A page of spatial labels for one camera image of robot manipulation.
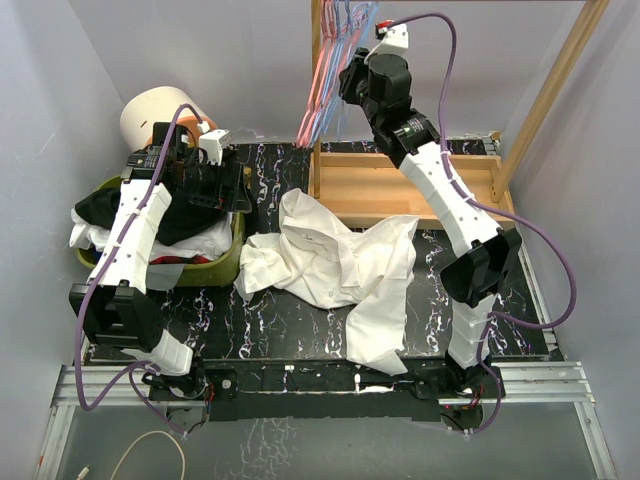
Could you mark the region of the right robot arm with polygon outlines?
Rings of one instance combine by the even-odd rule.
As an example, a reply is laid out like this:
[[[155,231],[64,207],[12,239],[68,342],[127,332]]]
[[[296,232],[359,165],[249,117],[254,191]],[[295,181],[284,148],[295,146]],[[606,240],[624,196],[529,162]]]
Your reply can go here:
[[[469,396],[489,365],[485,329],[522,238],[472,205],[472,194],[450,166],[445,141],[411,106],[404,58],[359,48],[339,81],[340,98],[362,108],[378,150],[416,186],[449,237],[456,258],[440,273],[453,309],[444,374],[453,394]]]

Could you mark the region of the white shirt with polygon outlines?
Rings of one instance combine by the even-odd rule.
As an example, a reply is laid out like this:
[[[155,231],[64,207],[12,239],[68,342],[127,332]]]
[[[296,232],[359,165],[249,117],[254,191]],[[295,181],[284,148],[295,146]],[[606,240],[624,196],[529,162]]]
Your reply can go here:
[[[417,226],[415,216],[394,215],[354,232],[294,189],[281,198],[279,232],[247,239],[234,285],[246,301],[274,287],[321,309],[350,306],[347,359],[387,375],[404,374],[399,353]]]

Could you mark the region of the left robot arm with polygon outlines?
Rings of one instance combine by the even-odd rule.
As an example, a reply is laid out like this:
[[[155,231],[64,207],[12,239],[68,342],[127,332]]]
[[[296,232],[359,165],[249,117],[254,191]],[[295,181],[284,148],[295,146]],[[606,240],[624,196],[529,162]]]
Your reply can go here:
[[[250,212],[245,173],[225,129],[201,122],[200,135],[177,122],[157,122],[151,143],[133,152],[122,174],[118,206],[100,259],[88,280],[72,286],[70,303],[81,340],[133,356],[154,373],[172,376],[182,397],[194,399],[207,376],[192,365],[193,350],[159,320],[147,295],[147,270],[161,221],[174,199],[200,213]]]

